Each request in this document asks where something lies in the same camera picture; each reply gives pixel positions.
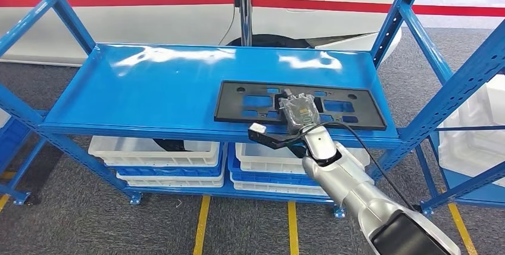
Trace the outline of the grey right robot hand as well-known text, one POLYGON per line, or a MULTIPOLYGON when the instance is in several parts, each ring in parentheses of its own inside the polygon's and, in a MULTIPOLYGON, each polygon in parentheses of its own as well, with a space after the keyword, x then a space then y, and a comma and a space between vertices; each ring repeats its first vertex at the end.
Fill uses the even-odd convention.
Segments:
POLYGON ((320 123, 320 115, 311 94, 293 94, 288 88, 279 98, 279 110, 286 119, 289 134, 295 135, 307 126, 320 123))

